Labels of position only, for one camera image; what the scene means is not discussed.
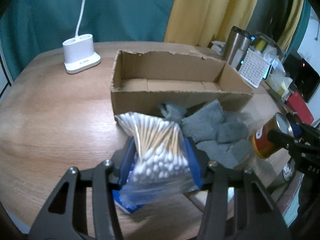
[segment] yellow curtain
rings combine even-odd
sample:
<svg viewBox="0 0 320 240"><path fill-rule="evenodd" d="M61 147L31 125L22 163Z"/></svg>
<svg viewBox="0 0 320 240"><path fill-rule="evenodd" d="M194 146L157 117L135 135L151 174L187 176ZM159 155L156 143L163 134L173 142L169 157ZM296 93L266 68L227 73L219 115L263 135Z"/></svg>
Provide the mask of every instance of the yellow curtain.
<svg viewBox="0 0 320 240"><path fill-rule="evenodd" d="M284 32L282 33L279 41L277 42L279 47L283 50L287 51L287 49L289 48L290 42L300 20L302 8L303 0L293 0L291 12L287 24L284 28Z"/></svg>
<svg viewBox="0 0 320 240"><path fill-rule="evenodd" d="M206 47L226 41L233 25L245 29L257 0L174 0L164 42Z"/></svg>

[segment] bag of cotton swabs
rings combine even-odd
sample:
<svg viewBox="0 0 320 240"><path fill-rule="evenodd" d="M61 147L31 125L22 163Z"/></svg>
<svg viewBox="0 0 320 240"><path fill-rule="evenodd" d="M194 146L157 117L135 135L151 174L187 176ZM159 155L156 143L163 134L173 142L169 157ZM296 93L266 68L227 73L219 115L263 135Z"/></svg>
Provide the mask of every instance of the bag of cotton swabs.
<svg viewBox="0 0 320 240"><path fill-rule="evenodd" d="M195 189L177 123L133 112L116 119L129 136L134 136L137 148L135 167L120 191L122 202L145 204Z"/></svg>

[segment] red box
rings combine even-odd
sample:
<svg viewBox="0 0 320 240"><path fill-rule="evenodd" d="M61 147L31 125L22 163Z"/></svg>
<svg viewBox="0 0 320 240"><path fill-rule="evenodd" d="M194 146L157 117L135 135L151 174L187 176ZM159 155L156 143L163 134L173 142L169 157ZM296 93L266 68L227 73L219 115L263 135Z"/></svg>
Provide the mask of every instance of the red box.
<svg viewBox="0 0 320 240"><path fill-rule="evenodd" d="M297 112L297 115L301 121L309 125L312 124L314 118L302 96L297 91L289 96L286 104L292 111Z"/></svg>

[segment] plastic bag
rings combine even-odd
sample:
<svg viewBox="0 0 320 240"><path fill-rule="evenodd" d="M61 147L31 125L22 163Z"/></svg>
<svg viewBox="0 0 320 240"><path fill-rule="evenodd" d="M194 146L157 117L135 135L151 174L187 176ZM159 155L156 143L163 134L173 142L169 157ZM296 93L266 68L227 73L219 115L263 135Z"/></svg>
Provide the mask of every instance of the plastic bag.
<svg viewBox="0 0 320 240"><path fill-rule="evenodd" d="M271 64L277 58L277 49L271 45L267 45L263 51L263 59Z"/></svg>
<svg viewBox="0 0 320 240"><path fill-rule="evenodd" d="M278 58L275 58L272 63L272 67L274 68L273 74L285 77L286 73L281 61Z"/></svg>
<svg viewBox="0 0 320 240"><path fill-rule="evenodd" d="M195 189L179 125L162 118L129 112L116 116L133 136L137 161L120 191L125 205L145 204Z"/></svg>
<svg viewBox="0 0 320 240"><path fill-rule="evenodd" d="M267 84L281 97L289 93L288 89L291 83L292 78L284 77L278 74L271 74L267 79Z"/></svg>

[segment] white cable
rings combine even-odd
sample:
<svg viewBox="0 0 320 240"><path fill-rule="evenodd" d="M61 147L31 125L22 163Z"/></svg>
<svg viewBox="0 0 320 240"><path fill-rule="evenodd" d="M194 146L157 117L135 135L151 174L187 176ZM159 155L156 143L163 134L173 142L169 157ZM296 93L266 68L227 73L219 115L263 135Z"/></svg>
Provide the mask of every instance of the white cable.
<svg viewBox="0 0 320 240"><path fill-rule="evenodd" d="M78 37L79 28L80 28L80 24L81 24L81 21L82 21L82 15L83 15L83 10L84 10L84 4L85 4L85 0L82 0L82 4L81 4L81 11L80 11L80 17L79 17L78 25L77 25L77 28L76 28L76 37Z"/></svg>

